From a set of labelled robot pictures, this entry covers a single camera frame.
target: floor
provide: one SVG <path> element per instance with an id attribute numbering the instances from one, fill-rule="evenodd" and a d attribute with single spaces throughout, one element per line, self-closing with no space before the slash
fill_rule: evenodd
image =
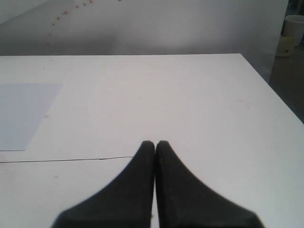
<path id="1" fill-rule="evenodd" d="M 304 46 L 275 58 L 269 85 L 304 123 Z"/>

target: white cup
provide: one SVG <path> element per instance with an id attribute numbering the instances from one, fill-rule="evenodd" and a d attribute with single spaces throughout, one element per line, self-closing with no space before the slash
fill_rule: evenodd
<path id="1" fill-rule="evenodd" d="M 304 35 L 304 16 L 288 15 L 285 17 L 284 36 L 292 37 L 296 41 L 296 46 L 300 45 Z"/>

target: gray wall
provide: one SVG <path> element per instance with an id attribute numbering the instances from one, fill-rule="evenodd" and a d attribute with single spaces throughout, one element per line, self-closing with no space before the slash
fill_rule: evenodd
<path id="1" fill-rule="evenodd" d="M 50 0 L 11 17 L 0 55 L 242 53 L 268 81 L 288 0 L 92 2 Z"/>

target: white table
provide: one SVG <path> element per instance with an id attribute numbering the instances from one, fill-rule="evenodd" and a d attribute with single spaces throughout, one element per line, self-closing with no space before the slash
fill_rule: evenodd
<path id="1" fill-rule="evenodd" d="M 304 126 L 241 55 L 0 57 L 0 73 L 0 83 L 64 84 L 28 149 L 0 152 L 1 227 L 47 226 L 130 158 L 53 160 L 133 156 L 143 140 L 168 140 L 267 228 L 303 226 Z"/>

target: white paper sheet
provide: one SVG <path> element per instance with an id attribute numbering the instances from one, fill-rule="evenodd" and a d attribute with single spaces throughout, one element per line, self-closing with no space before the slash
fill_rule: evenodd
<path id="1" fill-rule="evenodd" d="M 24 151 L 62 85 L 0 84 L 0 151 Z"/>

